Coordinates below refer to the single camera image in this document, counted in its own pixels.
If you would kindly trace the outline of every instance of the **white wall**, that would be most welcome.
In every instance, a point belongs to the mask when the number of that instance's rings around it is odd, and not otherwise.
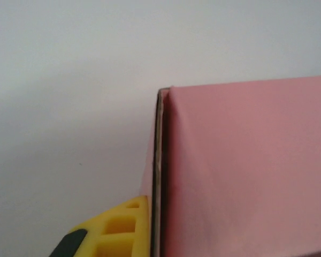
[[[0,1],[0,256],[137,194],[159,88],[309,75],[321,1]]]

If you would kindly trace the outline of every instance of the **pink box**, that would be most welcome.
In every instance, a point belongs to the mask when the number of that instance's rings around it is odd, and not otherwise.
[[[155,120],[154,256],[321,256],[321,77],[161,89]]]

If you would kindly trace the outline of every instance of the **pink paper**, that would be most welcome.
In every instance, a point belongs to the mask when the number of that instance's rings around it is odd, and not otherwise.
[[[169,96],[165,256],[321,251],[321,77]]]

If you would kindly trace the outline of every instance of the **yellow object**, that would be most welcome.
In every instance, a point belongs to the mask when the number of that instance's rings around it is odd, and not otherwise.
[[[149,216],[146,196],[133,198],[74,227],[86,229],[74,257],[148,257]]]

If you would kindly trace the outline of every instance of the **yellow plastic tool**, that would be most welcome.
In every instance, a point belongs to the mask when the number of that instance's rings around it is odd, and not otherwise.
[[[148,257],[146,196],[133,198],[74,227],[50,257]]]

